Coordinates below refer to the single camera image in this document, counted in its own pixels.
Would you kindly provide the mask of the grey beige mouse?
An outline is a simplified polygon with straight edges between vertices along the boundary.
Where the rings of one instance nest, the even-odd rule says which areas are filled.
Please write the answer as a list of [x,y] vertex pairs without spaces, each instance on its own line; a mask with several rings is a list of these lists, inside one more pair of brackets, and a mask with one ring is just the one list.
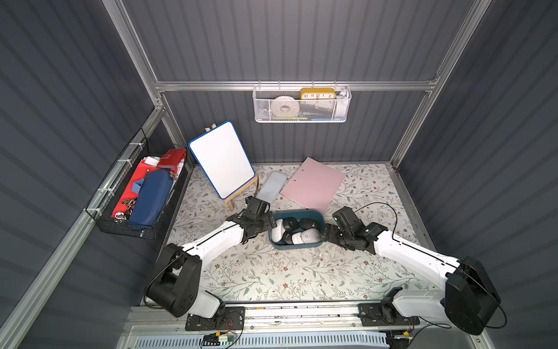
[[321,242],[321,233],[317,229],[309,229],[293,234],[292,238],[295,245],[315,244]]

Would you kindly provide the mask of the white mouse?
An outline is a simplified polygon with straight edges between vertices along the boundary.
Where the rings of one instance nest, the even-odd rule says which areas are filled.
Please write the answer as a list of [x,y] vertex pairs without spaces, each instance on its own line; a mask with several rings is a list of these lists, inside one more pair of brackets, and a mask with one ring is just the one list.
[[276,224],[276,227],[271,230],[271,240],[273,243],[278,244],[283,239],[286,229],[283,225],[283,219],[276,220]]

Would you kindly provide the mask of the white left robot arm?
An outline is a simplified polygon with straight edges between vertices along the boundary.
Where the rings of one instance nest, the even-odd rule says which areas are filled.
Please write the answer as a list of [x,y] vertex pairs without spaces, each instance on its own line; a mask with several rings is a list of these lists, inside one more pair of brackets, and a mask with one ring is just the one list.
[[185,314],[205,319],[223,317],[224,302],[200,289],[203,269],[230,248],[245,244],[276,226],[270,203],[248,197],[245,209],[229,216],[204,237],[182,246],[166,245],[155,263],[144,298],[176,318]]

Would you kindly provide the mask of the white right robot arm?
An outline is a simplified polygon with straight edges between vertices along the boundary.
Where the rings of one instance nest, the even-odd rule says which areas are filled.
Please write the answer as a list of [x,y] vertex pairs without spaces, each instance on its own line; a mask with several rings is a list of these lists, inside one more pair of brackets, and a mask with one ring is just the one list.
[[433,293],[398,291],[392,305],[404,317],[447,319],[455,327],[479,335],[501,308],[501,298],[488,272],[473,257],[457,259],[414,244],[376,222],[368,225],[344,206],[326,224],[323,238],[351,251],[366,251],[401,264],[436,286]]

